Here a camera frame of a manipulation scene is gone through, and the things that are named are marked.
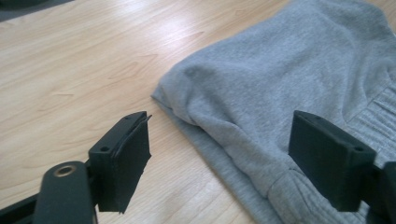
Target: wood grain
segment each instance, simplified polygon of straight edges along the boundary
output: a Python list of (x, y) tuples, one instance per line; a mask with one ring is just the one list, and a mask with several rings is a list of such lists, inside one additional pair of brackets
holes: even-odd
[[(396, 30), (393, 1), (373, 0)], [(189, 54), (287, 1), (76, 0), (0, 23), (0, 208), (88, 149), (121, 117), (149, 121), (152, 159), (125, 215), (101, 223), (253, 223), (150, 98)]]

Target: gray t-shirt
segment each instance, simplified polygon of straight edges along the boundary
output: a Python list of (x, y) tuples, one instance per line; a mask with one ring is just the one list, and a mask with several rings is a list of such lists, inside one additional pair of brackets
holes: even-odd
[(396, 38), (360, 0), (295, 0), (176, 64), (153, 93), (259, 223), (363, 223), (330, 206), (288, 155), (294, 110), (396, 160)]

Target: gray cloth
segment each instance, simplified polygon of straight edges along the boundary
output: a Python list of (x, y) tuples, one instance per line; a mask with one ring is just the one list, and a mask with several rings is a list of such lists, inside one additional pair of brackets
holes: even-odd
[(359, 0), (295, 0), (192, 54), (153, 97), (259, 223), (362, 223), (333, 209), (288, 155), (294, 110), (396, 160), (396, 38)]

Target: wooden surface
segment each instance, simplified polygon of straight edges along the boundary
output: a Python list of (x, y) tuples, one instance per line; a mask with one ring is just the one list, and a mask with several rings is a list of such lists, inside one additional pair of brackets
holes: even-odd
[[(394, 1), (373, 0), (396, 30)], [(76, 0), (0, 23), (0, 208), (85, 161), (121, 117), (147, 110), (152, 159), (125, 215), (100, 223), (252, 223), (150, 98), (175, 63), (286, 1)]]

